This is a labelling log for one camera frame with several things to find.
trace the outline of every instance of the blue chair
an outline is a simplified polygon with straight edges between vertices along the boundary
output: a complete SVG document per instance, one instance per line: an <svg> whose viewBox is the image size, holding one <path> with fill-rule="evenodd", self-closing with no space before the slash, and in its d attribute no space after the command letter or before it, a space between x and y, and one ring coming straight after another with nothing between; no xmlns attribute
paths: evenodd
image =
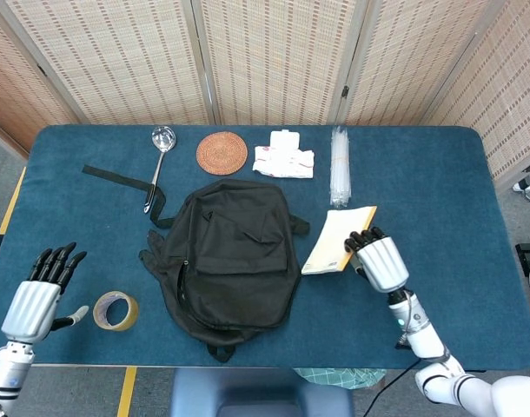
<svg viewBox="0 0 530 417"><path fill-rule="evenodd" d="M351 391L292 369L181 367L170 402L170 417L354 417Z"/></svg>

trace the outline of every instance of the tape roll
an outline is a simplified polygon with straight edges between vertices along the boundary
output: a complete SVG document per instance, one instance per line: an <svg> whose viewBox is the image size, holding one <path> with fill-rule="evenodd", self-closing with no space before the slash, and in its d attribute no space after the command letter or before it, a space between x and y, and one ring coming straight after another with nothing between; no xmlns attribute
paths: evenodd
<svg viewBox="0 0 530 417"><path fill-rule="evenodd" d="M128 303L128 313L126 313L126 316L120 323L110 324L107 320L107 311L109 310L110 305L118 300L125 300ZM114 332L122 332L134 326L138 313L139 308L137 306L137 301L120 291L110 291L101 295L101 298L97 300L93 307L93 319L95 320L96 325L105 330L112 330Z"/></svg>

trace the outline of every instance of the woven screen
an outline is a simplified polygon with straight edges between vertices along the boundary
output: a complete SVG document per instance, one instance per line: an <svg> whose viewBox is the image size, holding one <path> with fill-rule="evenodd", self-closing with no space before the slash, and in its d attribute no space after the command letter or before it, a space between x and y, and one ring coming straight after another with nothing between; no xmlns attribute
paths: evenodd
<svg viewBox="0 0 530 417"><path fill-rule="evenodd" d="M346 124L417 124L488 0L385 0Z"/></svg>
<svg viewBox="0 0 530 417"><path fill-rule="evenodd" d="M495 180L530 155L530 1L505 3L427 122L476 129Z"/></svg>
<svg viewBox="0 0 530 417"><path fill-rule="evenodd" d="M48 124L74 122L0 28L0 127L29 150Z"/></svg>
<svg viewBox="0 0 530 417"><path fill-rule="evenodd" d="M354 5L202 0L223 123L325 123Z"/></svg>
<svg viewBox="0 0 530 417"><path fill-rule="evenodd" d="M207 123L180 0L10 1L92 123Z"/></svg>

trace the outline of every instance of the yellow floor line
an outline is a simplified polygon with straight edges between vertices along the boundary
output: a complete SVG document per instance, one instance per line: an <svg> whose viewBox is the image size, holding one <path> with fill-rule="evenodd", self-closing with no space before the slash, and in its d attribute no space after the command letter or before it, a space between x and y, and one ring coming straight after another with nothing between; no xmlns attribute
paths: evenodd
<svg viewBox="0 0 530 417"><path fill-rule="evenodd" d="M6 209L6 214L4 215L3 222L1 223L1 227L0 227L0 235L4 235L6 233L6 229L8 228L8 223L10 221L10 218L12 217L12 212L14 211L14 205L16 204L16 200L18 199L18 194L20 194L20 187L22 186L22 179L23 179L24 174L25 174L25 168L22 170L22 174L20 175L18 184L16 185L16 188L14 189L14 194L12 195L12 198L10 199L8 208Z"/></svg>
<svg viewBox="0 0 530 417"><path fill-rule="evenodd" d="M132 402L134 393L134 383L136 382L137 367L127 367L124 374L123 393L120 395L120 404L116 417L128 417L129 405Z"/></svg>

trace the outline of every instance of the robotic arm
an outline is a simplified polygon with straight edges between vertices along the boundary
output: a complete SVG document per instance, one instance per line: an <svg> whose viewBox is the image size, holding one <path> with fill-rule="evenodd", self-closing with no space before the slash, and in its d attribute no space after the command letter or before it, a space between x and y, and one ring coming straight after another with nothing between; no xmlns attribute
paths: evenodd
<svg viewBox="0 0 530 417"><path fill-rule="evenodd" d="M55 319L58 301L77 264L87 254L80 252L66 265L75 247L72 242L65 248L44 250L28 280L14 294L2 327L9 341L0 347L0 417L7 415L20 394L35 358L34 343L42 341L50 331L73 326L88 312L88 306L82 306L72 315Z"/></svg>
<svg viewBox="0 0 530 417"><path fill-rule="evenodd" d="M402 330L397 348L411 348L431 365L415 375L428 400L463 407L475 417L530 417L530 377L509 376L493 385L466 374L442 343L413 291L393 239L379 228L352 232L344 242L354 271L388 294L388 306Z"/></svg>

